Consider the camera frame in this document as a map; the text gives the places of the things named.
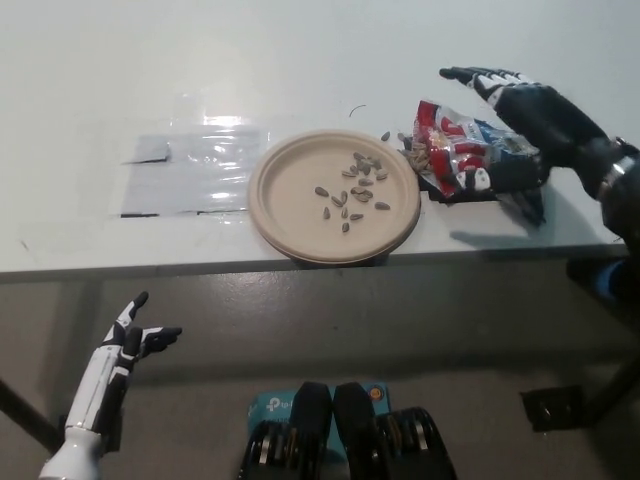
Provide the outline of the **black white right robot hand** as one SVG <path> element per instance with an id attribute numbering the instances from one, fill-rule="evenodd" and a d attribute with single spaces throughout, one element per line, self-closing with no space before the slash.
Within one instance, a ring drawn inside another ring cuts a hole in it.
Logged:
<path id="1" fill-rule="evenodd" d="M 477 190 L 511 193 L 535 189 L 554 168 L 568 168 L 593 199 L 639 195 L 639 149 L 613 139 L 553 87 L 520 72 L 482 67 L 439 70 L 482 98 L 500 120 L 524 137 L 537 156 L 523 163 L 488 167 Z"/>

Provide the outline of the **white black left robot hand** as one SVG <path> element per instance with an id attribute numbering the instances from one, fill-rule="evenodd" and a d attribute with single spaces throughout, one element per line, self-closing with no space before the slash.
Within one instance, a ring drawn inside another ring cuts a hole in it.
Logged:
<path id="1" fill-rule="evenodd" d="M 141 328 L 134 324 L 148 298 L 149 294 L 143 291 L 130 301 L 94 350 L 66 418 L 66 429 L 109 435 L 120 415 L 136 363 L 177 342 L 182 334 L 180 327 Z"/>

